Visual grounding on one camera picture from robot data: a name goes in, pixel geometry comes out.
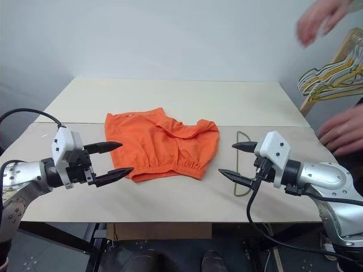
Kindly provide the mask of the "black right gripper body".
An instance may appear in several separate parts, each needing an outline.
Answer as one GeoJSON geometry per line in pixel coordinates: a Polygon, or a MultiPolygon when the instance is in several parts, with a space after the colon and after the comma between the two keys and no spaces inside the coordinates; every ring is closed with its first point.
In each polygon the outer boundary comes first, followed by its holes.
{"type": "Polygon", "coordinates": [[[266,182],[274,182],[276,171],[272,167],[273,163],[268,158],[257,157],[254,161],[256,167],[256,179],[266,182]]]}

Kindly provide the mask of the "bare person hand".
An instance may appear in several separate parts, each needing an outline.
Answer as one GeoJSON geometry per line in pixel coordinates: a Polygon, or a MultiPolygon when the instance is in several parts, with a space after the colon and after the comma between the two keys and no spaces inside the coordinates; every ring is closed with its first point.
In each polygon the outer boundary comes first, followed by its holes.
{"type": "Polygon", "coordinates": [[[321,126],[317,137],[335,156],[361,151],[362,104],[333,116],[321,126]]]}
{"type": "Polygon", "coordinates": [[[296,35],[303,47],[311,45],[319,30],[322,35],[328,34],[351,10],[351,0],[318,0],[315,1],[300,17],[296,26],[296,35]]]}

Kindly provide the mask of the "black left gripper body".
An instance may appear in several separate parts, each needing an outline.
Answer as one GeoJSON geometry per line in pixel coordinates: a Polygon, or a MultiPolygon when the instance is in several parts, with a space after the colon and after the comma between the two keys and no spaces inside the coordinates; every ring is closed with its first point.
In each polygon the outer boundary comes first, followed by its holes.
{"type": "Polygon", "coordinates": [[[94,184],[95,174],[92,168],[90,155],[86,150],[73,151],[67,163],[69,166],[66,167],[66,173],[72,184],[94,184]]]}

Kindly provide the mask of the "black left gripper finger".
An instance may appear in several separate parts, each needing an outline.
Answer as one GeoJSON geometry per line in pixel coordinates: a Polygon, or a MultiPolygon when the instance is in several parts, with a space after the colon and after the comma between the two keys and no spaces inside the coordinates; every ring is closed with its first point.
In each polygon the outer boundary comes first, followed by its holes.
{"type": "Polygon", "coordinates": [[[83,146],[83,149],[88,154],[103,154],[111,152],[119,147],[121,147],[123,144],[119,142],[98,142],[93,144],[87,144],[83,146]]]}
{"type": "Polygon", "coordinates": [[[107,174],[104,174],[99,177],[95,177],[93,184],[98,188],[101,186],[105,186],[116,181],[119,181],[123,177],[127,176],[134,170],[133,167],[128,168],[119,168],[112,171],[109,171],[107,174]]]}

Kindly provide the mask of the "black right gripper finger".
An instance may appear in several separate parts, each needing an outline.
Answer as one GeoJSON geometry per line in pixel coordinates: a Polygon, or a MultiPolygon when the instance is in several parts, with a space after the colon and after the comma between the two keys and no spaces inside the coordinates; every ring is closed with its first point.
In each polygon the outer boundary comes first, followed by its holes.
{"type": "Polygon", "coordinates": [[[240,173],[228,169],[219,169],[218,171],[235,184],[243,185],[249,189],[254,189],[255,180],[253,178],[244,177],[240,173]]]}
{"type": "Polygon", "coordinates": [[[254,153],[256,146],[257,146],[256,142],[247,141],[247,142],[235,143],[232,145],[232,148],[247,153],[254,153]]]}

